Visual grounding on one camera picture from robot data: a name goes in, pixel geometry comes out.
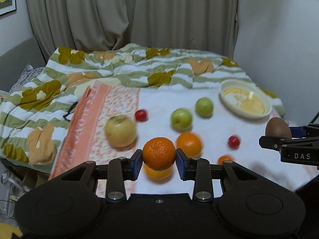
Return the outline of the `brown kiwi fruit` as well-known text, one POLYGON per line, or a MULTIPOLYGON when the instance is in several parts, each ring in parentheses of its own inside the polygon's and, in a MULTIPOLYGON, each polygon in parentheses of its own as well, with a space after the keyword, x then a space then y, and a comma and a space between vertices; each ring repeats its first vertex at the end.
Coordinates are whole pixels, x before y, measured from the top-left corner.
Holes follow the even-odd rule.
POLYGON ((287 139, 292 138, 288 124, 282 118, 277 117, 273 117, 268 121, 266 125, 265 136, 287 139))

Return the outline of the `large smooth orange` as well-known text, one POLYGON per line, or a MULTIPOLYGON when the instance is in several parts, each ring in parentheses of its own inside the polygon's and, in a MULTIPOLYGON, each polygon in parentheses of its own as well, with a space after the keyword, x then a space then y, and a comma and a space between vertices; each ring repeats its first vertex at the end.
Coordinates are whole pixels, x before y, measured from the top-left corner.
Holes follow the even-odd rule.
POLYGON ((176 139, 176 148, 181 149, 188 158, 198 157, 203 149, 203 144, 198 135, 185 132, 176 139))

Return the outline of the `small textured mandarin orange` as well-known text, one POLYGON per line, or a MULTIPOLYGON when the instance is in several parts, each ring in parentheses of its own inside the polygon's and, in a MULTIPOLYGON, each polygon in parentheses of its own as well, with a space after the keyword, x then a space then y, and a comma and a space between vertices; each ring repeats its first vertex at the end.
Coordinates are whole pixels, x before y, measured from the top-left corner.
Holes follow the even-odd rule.
POLYGON ((142 149, 142 160, 152 170, 167 170, 176 160, 175 146, 173 142, 167 138, 153 138, 144 145, 142 149))

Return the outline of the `tiny orange kumquat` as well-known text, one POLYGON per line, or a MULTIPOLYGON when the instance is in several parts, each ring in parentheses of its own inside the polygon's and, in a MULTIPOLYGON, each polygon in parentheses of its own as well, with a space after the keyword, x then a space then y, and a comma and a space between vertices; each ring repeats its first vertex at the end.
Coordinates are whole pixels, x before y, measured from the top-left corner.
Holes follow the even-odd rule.
POLYGON ((224 161, 234 161, 234 158, 229 154, 222 155, 221 157, 219 157, 217 164, 222 165, 224 161))

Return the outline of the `large yellow apple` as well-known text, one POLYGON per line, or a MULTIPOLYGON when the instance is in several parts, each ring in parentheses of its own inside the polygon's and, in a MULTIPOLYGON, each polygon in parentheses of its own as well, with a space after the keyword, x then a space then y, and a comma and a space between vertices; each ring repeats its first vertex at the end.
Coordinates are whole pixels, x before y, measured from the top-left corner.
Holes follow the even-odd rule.
POLYGON ((111 117, 104 128, 105 136, 112 147, 130 146, 137 138, 136 124, 125 115, 111 117))

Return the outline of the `green apple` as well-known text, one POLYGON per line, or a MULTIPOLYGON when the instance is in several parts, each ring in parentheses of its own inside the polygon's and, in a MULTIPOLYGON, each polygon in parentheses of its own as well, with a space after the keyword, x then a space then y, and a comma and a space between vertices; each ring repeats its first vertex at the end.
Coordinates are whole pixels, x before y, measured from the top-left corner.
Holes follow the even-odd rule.
POLYGON ((172 128, 178 132, 184 132, 192 126, 192 114, 187 109, 174 110, 170 119, 172 128))
POLYGON ((195 110, 200 117, 209 118, 213 114, 214 104, 209 98, 202 97, 196 101, 195 110))

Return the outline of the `red cherry tomato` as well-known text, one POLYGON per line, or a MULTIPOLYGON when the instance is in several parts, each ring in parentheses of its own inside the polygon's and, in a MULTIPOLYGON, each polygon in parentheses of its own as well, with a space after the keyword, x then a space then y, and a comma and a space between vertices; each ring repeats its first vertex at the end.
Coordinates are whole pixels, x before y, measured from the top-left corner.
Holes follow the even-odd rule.
POLYGON ((135 120, 138 122, 145 122, 148 119, 148 114, 146 110, 137 110, 135 112, 135 120))
POLYGON ((231 149, 238 149, 239 146, 241 144, 241 140, 239 138, 239 136, 236 136, 236 135, 231 135, 229 138, 228 138, 228 146, 231 148, 231 149))

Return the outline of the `yellow orange fruit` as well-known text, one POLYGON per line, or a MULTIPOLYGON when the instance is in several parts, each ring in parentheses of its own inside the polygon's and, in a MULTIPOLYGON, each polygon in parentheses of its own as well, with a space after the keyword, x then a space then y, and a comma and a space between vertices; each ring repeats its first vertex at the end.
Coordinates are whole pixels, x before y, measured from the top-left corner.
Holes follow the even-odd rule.
POLYGON ((167 179, 168 177, 171 177, 172 175, 172 166, 168 169, 157 171, 149 168, 147 165, 144 165, 144 171, 146 173, 146 176, 148 179, 154 182, 160 182, 164 179, 167 179))

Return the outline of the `pink floral towel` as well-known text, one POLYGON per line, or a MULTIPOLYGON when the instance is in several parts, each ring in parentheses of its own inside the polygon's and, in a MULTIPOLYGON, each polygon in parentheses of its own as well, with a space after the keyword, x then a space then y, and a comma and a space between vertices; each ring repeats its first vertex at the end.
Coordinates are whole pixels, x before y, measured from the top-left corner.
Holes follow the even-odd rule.
POLYGON ((214 103, 210 118, 192 116, 191 131, 202 141, 202 158, 216 164, 219 157, 229 154, 238 164, 289 190, 296 190, 318 175, 313 166, 283 163, 277 152, 260 148, 258 140, 264 134, 267 121, 247 121, 233 115, 222 105, 217 89, 139 89, 96 82, 84 92, 76 108, 51 177, 87 160, 103 165, 114 158, 129 158, 152 138, 165 137, 175 141, 179 133, 171 127, 171 114, 179 108, 193 112, 196 101, 202 97, 210 98, 214 103), (111 147, 104 134, 108 119, 118 114, 133 118, 140 109, 147 111, 148 119, 137 123, 136 143, 123 149, 111 147), (238 149, 228 146, 231 135, 239 136, 241 144, 238 149))

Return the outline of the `cream ceramic bowl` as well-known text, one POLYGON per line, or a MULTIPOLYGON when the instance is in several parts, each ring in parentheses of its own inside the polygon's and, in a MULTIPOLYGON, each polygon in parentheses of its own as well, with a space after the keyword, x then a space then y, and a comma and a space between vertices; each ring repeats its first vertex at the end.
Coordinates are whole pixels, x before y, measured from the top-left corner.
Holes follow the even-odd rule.
POLYGON ((237 79, 220 84, 219 98, 233 114, 250 120, 268 117, 273 109, 266 94, 256 85, 237 79))

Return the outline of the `black eyeglasses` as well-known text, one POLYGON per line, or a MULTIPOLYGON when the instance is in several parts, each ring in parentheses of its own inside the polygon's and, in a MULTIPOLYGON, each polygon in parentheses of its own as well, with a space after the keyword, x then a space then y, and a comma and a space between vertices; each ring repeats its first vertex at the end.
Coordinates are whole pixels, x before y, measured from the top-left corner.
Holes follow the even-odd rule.
POLYGON ((70 108, 67 110, 67 113, 63 115, 63 119, 70 122, 71 121, 71 117, 70 115, 72 114, 72 111, 76 108, 78 104, 78 101, 75 101, 70 108))

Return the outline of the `green striped floral blanket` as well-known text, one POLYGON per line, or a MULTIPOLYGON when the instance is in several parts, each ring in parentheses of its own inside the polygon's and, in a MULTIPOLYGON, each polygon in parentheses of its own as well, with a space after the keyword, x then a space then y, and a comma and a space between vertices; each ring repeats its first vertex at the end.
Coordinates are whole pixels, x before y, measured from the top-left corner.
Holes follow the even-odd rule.
POLYGON ((34 68, 27 63, 9 91, 1 90, 1 158, 49 173, 67 134, 63 119, 86 81, 127 87, 216 88, 227 79, 251 82, 233 59, 213 52, 146 48, 86 53, 59 47, 34 68))

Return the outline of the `beige curtain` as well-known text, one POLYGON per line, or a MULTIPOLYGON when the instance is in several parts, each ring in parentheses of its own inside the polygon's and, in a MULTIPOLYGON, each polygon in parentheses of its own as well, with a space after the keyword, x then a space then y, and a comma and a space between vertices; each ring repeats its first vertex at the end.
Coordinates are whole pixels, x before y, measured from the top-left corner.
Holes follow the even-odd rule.
POLYGON ((238 0, 27 0, 45 58, 60 46, 108 51, 136 43, 232 57, 238 0))

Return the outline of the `grey sofa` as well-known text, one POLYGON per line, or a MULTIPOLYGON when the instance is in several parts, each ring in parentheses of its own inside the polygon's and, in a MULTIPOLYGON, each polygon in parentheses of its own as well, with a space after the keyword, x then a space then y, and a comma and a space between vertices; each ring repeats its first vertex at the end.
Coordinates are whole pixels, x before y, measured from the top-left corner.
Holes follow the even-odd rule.
POLYGON ((23 41, 1 56, 1 90, 9 91, 20 77, 23 69, 31 64, 34 68, 46 66, 35 37, 23 41))

